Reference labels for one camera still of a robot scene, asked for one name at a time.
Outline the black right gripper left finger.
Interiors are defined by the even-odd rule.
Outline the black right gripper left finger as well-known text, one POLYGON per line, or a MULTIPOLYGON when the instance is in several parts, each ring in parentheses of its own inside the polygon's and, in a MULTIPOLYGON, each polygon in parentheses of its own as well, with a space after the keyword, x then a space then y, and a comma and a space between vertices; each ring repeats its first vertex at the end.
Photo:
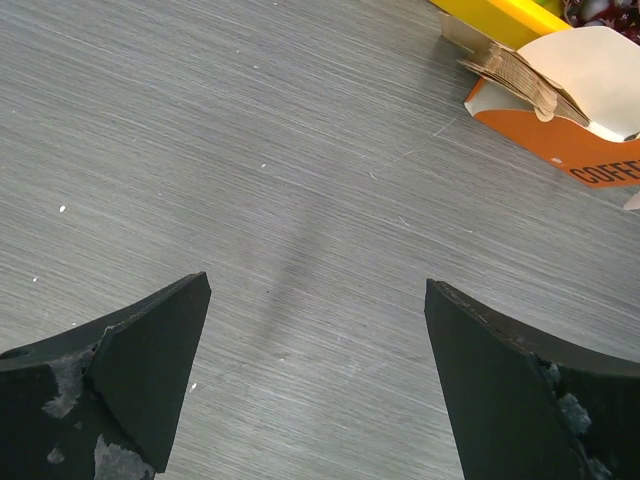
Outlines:
POLYGON ((1 355, 4 479, 152 479, 166 470, 211 288, 187 275, 1 355))

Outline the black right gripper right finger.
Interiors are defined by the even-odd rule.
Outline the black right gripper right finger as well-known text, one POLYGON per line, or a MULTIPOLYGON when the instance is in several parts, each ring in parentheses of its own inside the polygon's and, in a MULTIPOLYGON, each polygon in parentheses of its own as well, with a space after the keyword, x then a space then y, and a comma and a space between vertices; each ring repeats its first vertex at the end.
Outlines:
POLYGON ((427 281, 424 313, 465 478, 638 478, 638 363, 536 329, 443 281, 427 281))

